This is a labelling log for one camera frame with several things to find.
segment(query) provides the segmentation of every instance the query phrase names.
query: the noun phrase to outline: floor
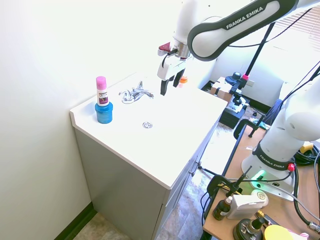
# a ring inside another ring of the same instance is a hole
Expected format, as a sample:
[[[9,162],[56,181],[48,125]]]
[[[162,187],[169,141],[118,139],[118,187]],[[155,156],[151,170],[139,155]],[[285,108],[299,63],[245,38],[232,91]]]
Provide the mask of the floor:
[[[253,109],[248,107],[243,118],[250,118]],[[213,136],[202,156],[204,168],[221,174],[230,156],[236,140],[233,130],[221,123],[218,124]],[[199,240],[202,235],[202,207],[200,199],[206,192],[212,176],[197,170],[187,186],[179,203],[164,224],[157,240]],[[79,232],[75,240],[130,240],[100,213]]]

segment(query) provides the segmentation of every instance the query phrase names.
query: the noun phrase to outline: bathroom vanity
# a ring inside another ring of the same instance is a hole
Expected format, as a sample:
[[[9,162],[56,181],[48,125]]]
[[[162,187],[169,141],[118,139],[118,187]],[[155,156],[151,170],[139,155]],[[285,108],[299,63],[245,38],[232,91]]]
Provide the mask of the bathroom vanity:
[[[119,92],[140,81],[154,98],[123,103]],[[136,73],[110,87],[109,124],[97,121],[96,97],[70,111],[93,206],[132,240],[157,238],[227,105],[197,88],[162,96],[160,81]]]

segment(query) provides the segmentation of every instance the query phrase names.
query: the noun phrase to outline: dark baseboard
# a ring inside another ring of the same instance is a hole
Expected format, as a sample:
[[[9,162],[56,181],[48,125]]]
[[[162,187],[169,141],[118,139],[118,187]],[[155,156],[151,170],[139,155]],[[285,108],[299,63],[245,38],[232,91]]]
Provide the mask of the dark baseboard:
[[[72,240],[81,231],[84,226],[97,214],[92,202],[86,206],[78,216],[54,239],[54,240]]]
[[[261,112],[264,112],[265,114],[271,109],[271,107],[259,102],[259,101],[256,101],[250,97],[247,97],[245,95],[243,95],[246,99],[249,99],[250,100],[250,106],[258,109],[259,111]]]

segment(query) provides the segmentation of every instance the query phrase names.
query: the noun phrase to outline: gray cabinet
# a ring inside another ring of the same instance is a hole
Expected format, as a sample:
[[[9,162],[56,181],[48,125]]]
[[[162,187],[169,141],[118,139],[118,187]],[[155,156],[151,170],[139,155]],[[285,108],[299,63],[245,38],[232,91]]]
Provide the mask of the gray cabinet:
[[[197,170],[217,124],[189,159],[171,189],[164,188],[76,129],[82,165],[95,210],[132,240],[155,240]]]

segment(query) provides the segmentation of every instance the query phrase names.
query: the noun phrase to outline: blue cup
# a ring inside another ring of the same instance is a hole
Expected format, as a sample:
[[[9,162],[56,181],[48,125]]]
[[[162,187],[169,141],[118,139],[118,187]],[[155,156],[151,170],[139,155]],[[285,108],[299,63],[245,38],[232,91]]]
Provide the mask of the blue cup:
[[[112,121],[112,111],[114,106],[111,102],[107,106],[99,106],[97,103],[95,104],[96,111],[96,119],[101,124],[108,124]]]

